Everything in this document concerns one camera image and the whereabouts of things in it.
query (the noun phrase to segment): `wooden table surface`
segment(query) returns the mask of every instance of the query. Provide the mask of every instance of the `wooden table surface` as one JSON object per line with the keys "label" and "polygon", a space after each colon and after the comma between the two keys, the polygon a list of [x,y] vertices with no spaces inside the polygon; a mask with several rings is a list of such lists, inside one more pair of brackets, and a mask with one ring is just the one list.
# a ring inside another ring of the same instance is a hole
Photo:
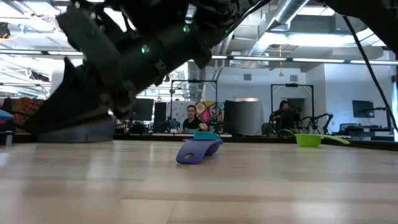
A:
{"label": "wooden table surface", "polygon": [[2,147],[0,223],[398,223],[398,153],[225,143],[185,166],[181,145]]}

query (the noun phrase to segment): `black monitor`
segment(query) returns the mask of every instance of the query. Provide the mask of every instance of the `black monitor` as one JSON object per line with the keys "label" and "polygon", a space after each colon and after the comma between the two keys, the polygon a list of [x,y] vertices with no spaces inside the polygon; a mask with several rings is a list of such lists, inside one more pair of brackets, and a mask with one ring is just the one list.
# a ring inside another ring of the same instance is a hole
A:
{"label": "black monitor", "polygon": [[134,100],[132,107],[132,120],[134,121],[152,121],[152,114],[154,110],[153,99],[140,99]]}
{"label": "black monitor", "polygon": [[372,101],[353,100],[354,118],[374,118]]}

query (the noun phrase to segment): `cable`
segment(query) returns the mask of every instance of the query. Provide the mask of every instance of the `cable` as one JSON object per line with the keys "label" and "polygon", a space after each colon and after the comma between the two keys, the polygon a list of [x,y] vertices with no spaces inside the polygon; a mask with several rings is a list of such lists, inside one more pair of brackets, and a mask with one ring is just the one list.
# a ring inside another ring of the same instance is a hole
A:
{"label": "cable", "polygon": [[19,32],[19,34],[16,37],[13,37],[13,38],[10,38],[10,39],[6,39],[8,34],[4,34],[4,36],[1,37],[1,39],[0,39],[0,43],[5,41],[5,40],[15,40],[15,39],[19,38],[22,35],[23,32],[24,32],[24,26],[21,26],[21,31]]}
{"label": "cable", "polygon": [[388,102],[387,102],[386,96],[384,95],[384,92],[383,92],[383,90],[381,89],[381,86],[380,86],[380,84],[379,84],[379,82],[378,82],[376,76],[374,75],[372,66],[371,66],[371,64],[369,63],[369,59],[368,59],[368,57],[366,56],[365,51],[363,50],[362,45],[361,45],[361,43],[360,43],[360,41],[359,41],[359,39],[358,39],[358,36],[357,36],[356,33],[355,33],[354,27],[353,27],[353,25],[351,25],[350,21],[348,20],[348,18],[347,18],[346,16],[343,16],[343,19],[344,19],[344,21],[346,22],[346,24],[347,24],[349,30],[350,30],[351,33],[353,34],[355,43],[356,43],[356,45],[358,46],[359,51],[361,52],[361,55],[362,55],[362,57],[363,57],[363,60],[365,61],[366,66],[367,66],[367,68],[368,68],[368,70],[369,70],[369,73],[371,74],[371,77],[372,77],[372,79],[373,79],[373,82],[374,82],[374,84],[376,85],[377,90],[379,90],[380,96],[381,96],[381,98],[382,98],[382,100],[383,100],[383,102],[384,102],[384,104],[385,104],[385,106],[386,106],[386,110],[388,110],[388,113],[390,114],[390,117],[391,117],[391,120],[392,120],[392,125],[393,125],[394,129],[398,132],[398,127],[397,127],[396,119],[395,119],[394,115],[392,114],[392,111],[391,111],[390,105],[389,105]]}

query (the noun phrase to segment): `black robotic arm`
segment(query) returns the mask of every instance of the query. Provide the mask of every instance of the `black robotic arm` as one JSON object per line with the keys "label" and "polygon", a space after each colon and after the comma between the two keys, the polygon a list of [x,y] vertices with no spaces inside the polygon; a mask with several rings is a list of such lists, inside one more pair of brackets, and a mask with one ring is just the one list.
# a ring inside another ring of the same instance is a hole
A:
{"label": "black robotic arm", "polygon": [[[25,129],[42,133],[105,119],[108,108],[119,119],[127,116],[136,95],[159,85],[172,70],[190,60],[203,68],[210,49],[221,42],[250,13],[271,0],[107,0],[93,4],[72,0],[66,13],[57,16],[69,43],[85,55],[74,67],[65,58],[62,84],[25,123]],[[393,40],[397,20],[378,0],[324,0],[336,12],[360,18],[397,53]],[[197,11],[185,23],[188,4]],[[123,32],[103,12],[121,11],[137,30]]]}

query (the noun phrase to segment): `black cable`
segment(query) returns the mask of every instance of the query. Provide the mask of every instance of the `black cable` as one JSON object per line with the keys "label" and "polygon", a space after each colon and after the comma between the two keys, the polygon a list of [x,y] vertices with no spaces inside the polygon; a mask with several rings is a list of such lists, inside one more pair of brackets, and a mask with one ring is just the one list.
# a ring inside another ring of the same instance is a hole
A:
{"label": "black cable", "polygon": [[347,18],[346,16],[343,16],[343,19],[344,19],[344,21],[346,22],[346,24],[347,24],[347,26],[348,26],[348,28],[349,28],[349,31],[351,31],[351,33],[353,34],[355,43],[356,43],[356,45],[358,46],[359,51],[361,52],[361,55],[362,55],[362,57],[363,57],[363,60],[365,61],[366,66],[368,67],[368,70],[369,70],[369,73],[371,74],[371,77],[372,77],[372,79],[373,79],[373,82],[374,82],[374,84],[376,85],[377,90],[379,90],[379,93],[380,93],[381,98],[382,98],[382,100],[383,100],[383,102],[384,102],[384,105],[386,106],[386,110],[388,110],[388,113],[390,114],[390,117],[391,117],[391,120],[392,120],[392,125],[393,125],[394,129],[398,132],[398,127],[397,127],[396,119],[395,119],[394,115],[392,114],[391,107],[390,107],[390,105],[389,105],[388,102],[387,102],[386,96],[384,95],[384,92],[383,92],[383,90],[381,89],[381,86],[380,86],[380,84],[379,84],[379,82],[378,82],[376,76],[374,75],[372,66],[371,66],[371,64],[369,63],[368,56],[366,56],[365,51],[364,51],[363,48],[362,48],[361,42],[359,41],[358,36],[357,36],[356,33],[355,33],[354,27],[351,25],[350,21],[348,20],[348,18]]}

